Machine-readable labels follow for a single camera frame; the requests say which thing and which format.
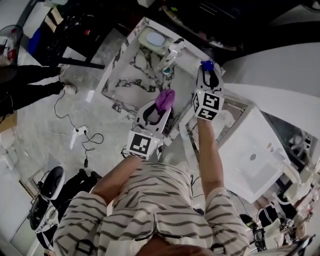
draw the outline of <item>zipper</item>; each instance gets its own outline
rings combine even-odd
[[[152,235],[161,235],[162,237],[165,237],[165,238],[175,238],[175,239],[180,239],[182,238],[181,235],[177,235],[177,234],[166,234],[166,233],[161,233],[159,230],[158,230],[158,227],[157,227],[157,221],[156,221],[156,215],[153,214],[153,230],[151,231],[150,234],[146,234],[146,235],[142,235],[142,236],[139,236],[138,238],[135,238],[134,240],[135,241],[141,241],[141,240],[145,240],[149,237],[151,237]]]

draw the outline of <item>person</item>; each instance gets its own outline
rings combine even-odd
[[[62,73],[60,67],[42,67],[37,65],[7,65],[0,67],[0,122],[14,111],[51,95],[59,95],[63,90],[74,95],[74,85],[61,81],[47,85],[33,85],[46,78]]]
[[[278,196],[282,201],[286,201],[283,195],[280,194]],[[258,219],[261,221],[262,228],[266,229],[268,227],[271,227],[275,222],[278,222],[279,224],[281,223],[275,205],[271,203],[267,198],[261,196],[253,204],[258,210]],[[303,239],[307,233],[304,218],[297,212],[292,204],[279,205],[284,212],[285,217],[293,221],[293,224],[295,226],[295,237],[300,240]],[[272,235],[272,239],[266,240],[267,249],[280,247],[284,243],[284,236],[281,235],[279,229],[275,230],[272,233],[274,234]]]
[[[191,180],[185,172],[128,156],[91,193],[80,192],[73,198],[53,238],[55,253],[247,255],[246,226],[224,188],[212,124],[197,122],[204,216],[193,209]],[[112,201],[113,212],[107,216]]]
[[[88,176],[84,169],[80,169],[74,177],[63,185],[58,197],[55,200],[51,200],[51,203],[57,209],[59,222],[65,214],[70,200],[80,191],[90,192],[101,178],[102,177],[95,171],[92,171],[90,176]],[[53,248],[53,237],[56,230],[57,226],[54,225],[50,229],[36,234],[42,247],[48,250],[47,255],[53,255],[51,250]]]

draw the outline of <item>floor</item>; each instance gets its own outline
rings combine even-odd
[[[107,66],[124,39],[125,37],[114,29],[101,45],[93,62],[104,63]],[[19,55],[20,65],[38,65],[27,53],[20,52]],[[132,123],[125,116],[105,106],[99,99],[86,102],[88,92],[97,88],[102,75],[103,70],[70,66],[62,79],[77,86],[78,93],[72,96],[65,95],[57,104],[56,111],[60,116],[70,114],[72,122],[78,128],[87,126],[89,136],[95,133],[103,134],[103,144],[88,143],[86,145],[88,148],[96,148],[87,153],[88,168],[86,170],[96,171],[104,176],[123,159],[121,150],[127,143]],[[46,79],[40,84],[56,80],[57,78]],[[71,150],[73,127],[68,118],[59,119],[54,113],[54,104],[61,95],[62,93],[59,96],[52,95],[18,111],[18,124],[14,129],[17,138],[15,149],[18,156],[17,168],[25,184],[31,178],[36,182],[41,179],[48,170],[49,159],[61,163],[66,171],[66,179],[73,177],[84,166],[86,157],[81,142],[85,141],[85,137],[78,138]],[[188,169],[186,156],[183,153],[177,157],[181,147],[181,137],[178,136],[165,155],[164,162],[178,165],[179,168],[193,174],[196,179],[199,176],[199,170]],[[201,181],[198,179],[193,186],[193,195],[197,196],[194,199],[196,208],[205,207],[202,193]],[[241,199],[244,205],[236,196],[232,195],[232,199],[239,213],[247,211],[253,217],[257,214],[253,205],[244,199]]]

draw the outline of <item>white robot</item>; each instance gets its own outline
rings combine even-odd
[[[221,73],[214,68],[212,61],[202,61],[192,99],[195,116],[212,121],[223,107],[225,101],[222,97],[223,92],[224,82]],[[159,111],[156,101],[157,99],[149,101],[136,114],[127,141],[127,150],[133,157],[148,160],[163,145],[163,131],[172,105]]]

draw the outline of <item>striped shirt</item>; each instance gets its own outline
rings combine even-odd
[[[248,254],[246,227],[229,194],[220,187],[206,199],[205,214],[193,209],[190,177],[179,169],[143,161],[114,200],[112,214],[102,198],[87,192],[71,201],[54,235],[57,255],[73,255],[80,240],[95,232],[93,255],[136,255],[153,236],[170,244]]]

